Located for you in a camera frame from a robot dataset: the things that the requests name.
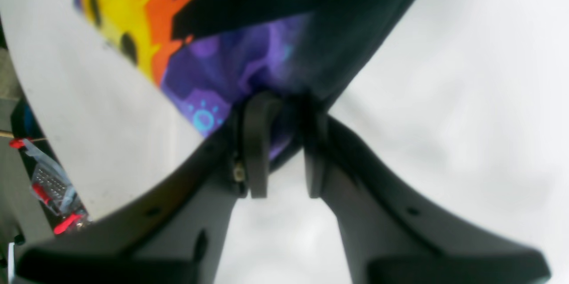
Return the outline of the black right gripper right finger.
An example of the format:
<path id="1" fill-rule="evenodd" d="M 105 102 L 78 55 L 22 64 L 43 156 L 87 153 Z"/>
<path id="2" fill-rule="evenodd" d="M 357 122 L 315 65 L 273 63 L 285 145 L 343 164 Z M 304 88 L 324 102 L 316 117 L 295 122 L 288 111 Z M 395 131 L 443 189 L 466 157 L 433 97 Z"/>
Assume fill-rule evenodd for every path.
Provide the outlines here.
<path id="1" fill-rule="evenodd" d="M 544 284 L 537 249 L 496 235 L 397 177 L 314 98 L 302 101 L 309 197 L 335 215 L 354 284 Z"/>

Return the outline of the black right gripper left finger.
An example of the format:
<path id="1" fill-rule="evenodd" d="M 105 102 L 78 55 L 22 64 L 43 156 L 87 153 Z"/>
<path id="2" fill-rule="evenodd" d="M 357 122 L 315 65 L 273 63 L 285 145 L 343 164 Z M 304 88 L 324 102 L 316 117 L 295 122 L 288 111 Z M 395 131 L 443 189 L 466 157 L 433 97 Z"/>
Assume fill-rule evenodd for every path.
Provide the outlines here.
<path id="1" fill-rule="evenodd" d="M 27 249 L 15 284 L 213 284 L 232 211 L 267 196 L 282 100 L 258 93 L 156 187 L 83 231 Z"/>

